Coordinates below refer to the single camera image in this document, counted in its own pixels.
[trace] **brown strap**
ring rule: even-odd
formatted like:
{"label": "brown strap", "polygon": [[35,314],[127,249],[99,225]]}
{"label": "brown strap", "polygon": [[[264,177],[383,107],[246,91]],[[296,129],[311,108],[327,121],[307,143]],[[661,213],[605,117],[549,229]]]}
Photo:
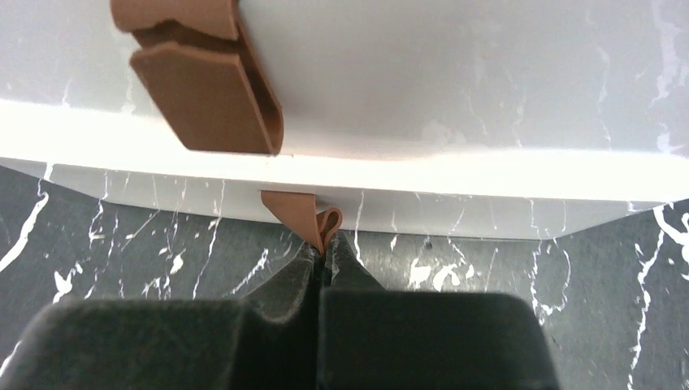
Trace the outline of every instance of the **brown strap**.
{"label": "brown strap", "polygon": [[316,196],[311,193],[261,191],[261,201],[280,222],[321,254],[325,254],[327,243],[342,224],[342,212],[335,207],[316,214]]}
{"label": "brown strap", "polygon": [[184,146],[278,154],[282,109],[249,43],[238,0],[111,0],[141,45],[132,68]]}

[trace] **marble pattern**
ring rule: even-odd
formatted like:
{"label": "marble pattern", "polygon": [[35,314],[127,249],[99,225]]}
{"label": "marble pattern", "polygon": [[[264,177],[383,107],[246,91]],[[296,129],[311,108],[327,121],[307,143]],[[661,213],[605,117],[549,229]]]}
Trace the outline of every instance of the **marble pattern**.
{"label": "marble pattern", "polygon": [[[50,168],[40,180],[0,168],[3,357],[51,302],[241,297],[301,243],[280,225],[119,206],[49,179]],[[564,388],[689,388],[689,201],[557,240],[348,234],[386,288],[530,302]]]}

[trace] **brown fabric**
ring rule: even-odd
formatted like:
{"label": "brown fabric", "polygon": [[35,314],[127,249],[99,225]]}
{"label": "brown fabric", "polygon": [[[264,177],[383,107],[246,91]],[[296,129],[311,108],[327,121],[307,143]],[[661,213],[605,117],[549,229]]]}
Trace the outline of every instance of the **brown fabric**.
{"label": "brown fabric", "polygon": [[247,39],[238,0],[111,0],[141,45],[141,83],[191,150],[278,154],[282,110]]}
{"label": "brown fabric", "polygon": [[342,212],[335,207],[316,214],[316,196],[311,193],[261,191],[261,201],[280,222],[321,254],[325,254],[327,243],[342,224]]}

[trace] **brown leather piece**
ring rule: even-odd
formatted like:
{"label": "brown leather piece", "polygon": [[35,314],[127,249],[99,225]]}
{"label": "brown leather piece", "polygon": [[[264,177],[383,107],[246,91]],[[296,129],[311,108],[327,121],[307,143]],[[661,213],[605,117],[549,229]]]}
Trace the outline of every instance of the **brown leather piece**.
{"label": "brown leather piece", "polygon": [[111,0],[141,45],[141,83],[191,150],[278,154],[282,109],[241,21],[238,0]]}
{"label": "brown leather piece", "polygon": [[342,212],[335,207],[316,214],[316,196],[312,193],[261,191],[261,201],[280,222],[321,254],[325,254],[327,243],[342,224]]}

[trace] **brown loop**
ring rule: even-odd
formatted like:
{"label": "brown loop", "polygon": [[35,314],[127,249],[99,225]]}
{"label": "brown loop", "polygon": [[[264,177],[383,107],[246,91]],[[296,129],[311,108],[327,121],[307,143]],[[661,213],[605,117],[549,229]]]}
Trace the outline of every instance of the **brown loop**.
{"label": "brown loop", "polygon": [[342,212],[335,207],[316,214],[316,196],[312,193],[261,191],[261,201],[281,223],[321,254],[325,254],[328,242],[342,224]]}
{"label": "brown loop", "polygon": [[249,43],[238,0],[111,0],[141,45],[131,60],[191,150],[278,154],[282,109]]}

